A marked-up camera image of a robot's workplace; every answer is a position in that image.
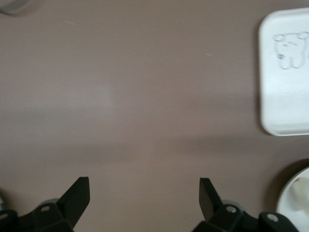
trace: metal screw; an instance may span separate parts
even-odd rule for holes
[[[229,213],[236,213],[237,212],[237,209],[232,207],[232,206],[228,206],[226,208],[226,210],[229,212]]]
[[[267,214],[267,217],[269,220],[273,221],[273,222],[278,222],[279,221],[279,218],[274,215],[274,214]]]
[[[7,217],[8,217],[8,214],[1,214],[1,215],[0,215],[0,220],[5,219],[5,218],[7,218]]]
[[[50,210],[49,206],[44,206],[44,207],[41,208],[41,212],[46,212],[48,210]]]

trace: gray table surface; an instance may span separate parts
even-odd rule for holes
[[[33,0],[0,15],[0,192],[22,215],[89,176],[77,232],[191,231],[200,177],[253,216],[309,165],[263,131],[258,27],[308,0]]]

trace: white plastic container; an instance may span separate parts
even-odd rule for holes
[[[277,136],[309,134],[309,8],[267,16],[259,46],[264,129]]]
[[[299,230],[299,232],[309,231],[309,209],[308,199],[302,200],[298,195],[308,194],[308,186],[305,183],[298,191],[305,191],[301,194],[295,194],[294,186],[299,179],[309,179],[309,168],[297,173],[283,188],[277,205],[277,212],[285,215]]]

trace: cartoon bear illustration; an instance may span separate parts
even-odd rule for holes
[[[306,62],[308,32],[274,35],[275,52],[282,69],[301,68]]]

